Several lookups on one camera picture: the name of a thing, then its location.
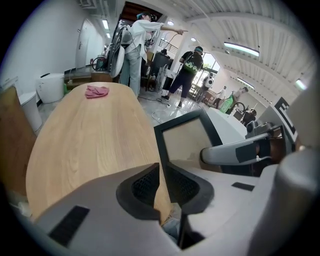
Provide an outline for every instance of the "desk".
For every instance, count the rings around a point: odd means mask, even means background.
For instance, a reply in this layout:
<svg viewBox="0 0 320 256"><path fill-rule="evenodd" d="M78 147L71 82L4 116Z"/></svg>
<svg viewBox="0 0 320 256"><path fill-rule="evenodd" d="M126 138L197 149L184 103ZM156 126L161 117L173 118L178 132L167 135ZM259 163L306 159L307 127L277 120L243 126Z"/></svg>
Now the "desk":
<svg viewBox="0 0 320 256"><path fill-rule="evenodd" d="M86 99L87 85L110 92ZM133 91L112 82L80 85L58 104L34 144L26 173L33 217L90 180L151 163L160 163L154 208L163 223L171 210L169 194L154 129Z"/></svg>

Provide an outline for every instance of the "green backpack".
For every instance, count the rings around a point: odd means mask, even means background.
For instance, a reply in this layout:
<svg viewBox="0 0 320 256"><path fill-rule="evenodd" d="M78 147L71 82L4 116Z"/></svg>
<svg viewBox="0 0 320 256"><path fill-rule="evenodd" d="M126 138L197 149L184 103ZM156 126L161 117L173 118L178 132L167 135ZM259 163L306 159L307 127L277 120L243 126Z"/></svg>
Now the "green backpack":
<svg viewBox="0 0 320 256"><path fill-rule="evenodd" d="M230 97L228 99L226 99L225 102L222 104L220 111L222 113L226 113L233 102L234 102L234 99L232 98L232 95L230 95Z"/></svg>

